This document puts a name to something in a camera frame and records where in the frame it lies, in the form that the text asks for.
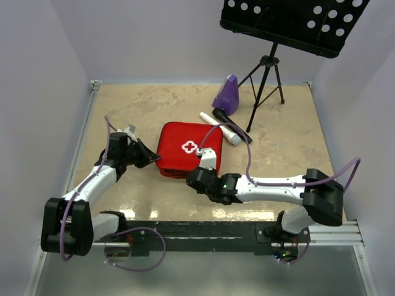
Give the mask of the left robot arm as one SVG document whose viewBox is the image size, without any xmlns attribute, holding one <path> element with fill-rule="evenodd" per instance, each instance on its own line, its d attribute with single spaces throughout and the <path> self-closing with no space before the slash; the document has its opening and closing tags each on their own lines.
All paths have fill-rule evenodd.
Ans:
<svg viewBox="0 0 395 296">
<path fill-rule="evenodd" d="M 128 234 L 125 215 L 109 210 L 93 217 L 91 207 L 119 181 L 128 166 L 144 168 L 158 160 L 160 156 L 132 133 L 110 133 L 89 175 L 72 191 L 46 202 L 42 251 L 58 253 L 67 261 L 74 255 L 87 255 L 93 242 L 106 236 L 114 242 L 123 241 Z"/>
</svg>

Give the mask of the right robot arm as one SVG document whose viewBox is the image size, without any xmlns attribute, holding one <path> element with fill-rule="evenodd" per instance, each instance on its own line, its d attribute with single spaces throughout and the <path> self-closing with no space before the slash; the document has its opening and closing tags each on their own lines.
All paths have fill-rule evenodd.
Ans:
<svg viewBox="0 0 395 296">
<path fill-rule="evenodd" d="M 198 194 L 223 205 L 270 201 L 296 207 L 279 214 L 270 231 L 279 241 L 289 242 L 313 224 L 337 227 L 343 224 L 344 188 L 317 169 L 288 178 L 252 178 L 238 173 L 217 176 L 215 170 L 197 167 L 186 184 Z"/>
</svg>

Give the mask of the red black medicine case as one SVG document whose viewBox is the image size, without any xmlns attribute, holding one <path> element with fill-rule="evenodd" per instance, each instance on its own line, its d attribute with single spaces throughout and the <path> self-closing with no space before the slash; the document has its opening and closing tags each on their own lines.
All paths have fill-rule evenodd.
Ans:
<svg viewBox="0 0 395 296">
<path fill-rule="evenodd" d="M 216 171 L 220 170 L 223 132 L 216 128 L 207 140 L 206 134 L 211 125 L 173 121 L 166 123 L 161 131 L 157 154 L 161 159 L 156 162 L 160 174 L 176 179 L 185 179 L 189 172 L 199 165 L 196 150 L 204 143 L 205 148 L 212 148 L 217 155 Z"/>
</svg>

